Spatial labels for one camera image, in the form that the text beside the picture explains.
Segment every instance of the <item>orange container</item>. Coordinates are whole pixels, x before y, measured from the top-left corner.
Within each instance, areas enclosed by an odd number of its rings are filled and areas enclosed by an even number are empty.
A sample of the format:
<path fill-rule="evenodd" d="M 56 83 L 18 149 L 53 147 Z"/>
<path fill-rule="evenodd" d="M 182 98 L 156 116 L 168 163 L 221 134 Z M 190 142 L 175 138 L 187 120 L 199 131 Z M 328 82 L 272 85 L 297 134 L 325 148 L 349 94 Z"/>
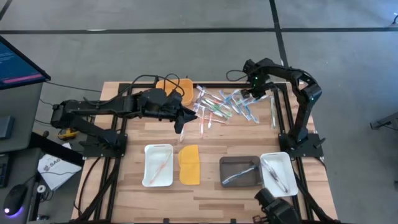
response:
<path fill-rule="evenodd" d="M 169 95 L 172 92 L 172 90 L 175 89 L 175 85 L 173 83 L 170 83 L 167 80 L 161 80 L 156 83 L 156 88 L 163 89 L 164 81 L 166 81 L 166 87 L 165 87 L 166 94 Z M 185 92 L 185 94 L 182 96 L 181 104 L 184 106 L 188 106 L 192 103 L 193 99 L 193 82 L 189 78 L 181 78 L 179 85 L 184 89 Z M 179 87 L 177 87 L 175 90 L 182 95 L 182 90 Z"/>

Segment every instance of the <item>concrete floor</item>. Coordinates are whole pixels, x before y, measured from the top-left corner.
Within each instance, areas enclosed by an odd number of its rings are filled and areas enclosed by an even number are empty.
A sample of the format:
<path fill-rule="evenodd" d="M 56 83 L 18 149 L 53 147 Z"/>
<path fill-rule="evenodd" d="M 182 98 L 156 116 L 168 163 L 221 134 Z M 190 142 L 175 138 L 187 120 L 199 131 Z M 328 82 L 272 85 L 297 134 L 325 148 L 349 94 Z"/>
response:
<path fill-rule="evenodd" d="M 387 27 L 398 12 L 393 0 L 276 4 L 282 28 Z M 2 30 L 273 26 L 270 5 L 261 0 L 13 0 L 0 21 Z M 225 80 L 225 71 L 241 68 L 249 58 L 280 62 L 273 32 L 4 37 L 53 82 L 97 90 L 105 81 L 131 81 L 143 73 L 219 81 Z M 327 173 L 339 219 L 396 223 L 397 133 L 372 131 L 369 122 L 398 111 L 398 32 L 283 33 L 283 38 L 289 65 L 310 72 L 323 89 L 313 116 L 326 137 Z M 42 91 L 42 99 L 51 103 L 83 96 L 96 99 L 100 94 L 48 84 Z M 50 115 L 51 107 L 40 104 L 37 119 L 48 121 Z M 67 221 L 78 181 L 76 175 L 61 187 L 41 213 L 52 222 Z"/>

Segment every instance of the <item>wooden table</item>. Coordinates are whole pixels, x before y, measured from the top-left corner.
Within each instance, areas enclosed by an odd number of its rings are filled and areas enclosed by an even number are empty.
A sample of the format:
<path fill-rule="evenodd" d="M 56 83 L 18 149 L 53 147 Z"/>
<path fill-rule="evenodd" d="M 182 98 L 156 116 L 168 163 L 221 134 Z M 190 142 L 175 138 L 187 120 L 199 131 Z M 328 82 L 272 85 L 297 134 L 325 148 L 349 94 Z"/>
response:
<path fill-rule="evenodd" d="M 106 82 L 101 100 L 108 100 L 118 91 L 119 82 Z M 295 118 L 298 104 L 289 88 L 290 104 Z M 285 105 L 281 100 L 282 111 L 287 126 Z M 244 116 L 234 115 L 229 124 L 214 123 L 211 129 L 205 128 L 200 139 L 199 119 L 185 125 L 185 139 L 179 143 L 179 135 L 174 133 L 173 125 L 157 119 L 130 119 L 127 122 L 128 145 L 126 155 L 121 161 L 118 186 L 114 201 L 112 222 L 170 222 L 229 223 L 236 218 L 238 223 L 252 223 L 252 217 L 263 215 L 258 202 L 254 199 L 260 187 L 244 189 L 224 189 L 220 184 L 219 159 L 223 156 L 260 156 L 267 152 L 277 152 L 279 127 L 271 128 L 271 104 L 264 100 L 251 105 L 252 112 L 258 115 L 260 124 L 248 122 Z M 96 125 L 110 128 L 112 116 L 97 116 Z M 308 122 L 308 130 L 315 130 L 313 119 Z M 170 187 L 147 188 L 142 186 L 144 176 L 144 147 L 148 144 L 171 144 L 174 147 L 174 182 Z M 201 162 L 200 185 L 183 185 L 179 181 L 178 152 L 185 146 L 197 144 Z M 83 180 L 95 159 L 85 162 L 81 180 Z M 88 206 L 98 192 L 103 170 L 101 159 L 93 169 L 83 194 L 83 208 Z M 303 158 L 308 189 L 322 209 L 337 218 L 333 199 L 324 167 L 315 159 Z M 104 218 L 108 195 L 105 195 L 101 217 Z M 306 217 L 303 198 L 299 195 L 303 218 Z M 72 218 L 77 217 L 74 210 Z"/>

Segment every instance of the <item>monitor screen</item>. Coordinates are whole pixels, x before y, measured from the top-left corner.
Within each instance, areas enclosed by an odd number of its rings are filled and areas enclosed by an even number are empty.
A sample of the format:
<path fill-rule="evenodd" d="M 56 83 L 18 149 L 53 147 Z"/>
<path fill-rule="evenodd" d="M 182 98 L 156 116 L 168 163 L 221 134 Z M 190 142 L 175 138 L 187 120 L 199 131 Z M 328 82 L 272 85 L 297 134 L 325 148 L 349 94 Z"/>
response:
<path fill-rule="evenodd" d="M 0 90 L 38 82 L 49 76 L 4 39 L 0 39 Z"/>

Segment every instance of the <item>white tray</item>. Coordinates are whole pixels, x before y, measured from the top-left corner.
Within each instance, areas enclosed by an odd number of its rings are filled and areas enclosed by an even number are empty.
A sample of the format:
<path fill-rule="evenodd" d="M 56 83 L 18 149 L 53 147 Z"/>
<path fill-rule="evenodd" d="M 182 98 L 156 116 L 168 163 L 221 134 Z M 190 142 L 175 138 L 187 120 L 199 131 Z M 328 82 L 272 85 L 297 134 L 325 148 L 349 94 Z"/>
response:
<path fill-rule="evenodd" d="M 159 167 L 172 154 L 165 167 L 157 174 L 154 182 L 150 181 L 158 171 Z M 145 147 L 145 171 L 142 184 L 145 187 L 166 187 L 173 183 L 173 146 L 170 144 L 155 144 Z"/>
<path fill-rule="evenodd" d="M 297 195 L 299 190 L 297 188 L 296 179 L 294 177 L 290 156 L 286 152 L 275 152 L 261 155 L 260 160 L 263 159 L 265 159 L 269 163 L 269 165 L 275 170 L 279 179 L 289 188 L 289 192 L 285 193 L 276 184 L 274 178 L 272 178 L 269 171 L 264 166 L 261 166 L 264 187 L 266 187 L 274 197 Z"/>

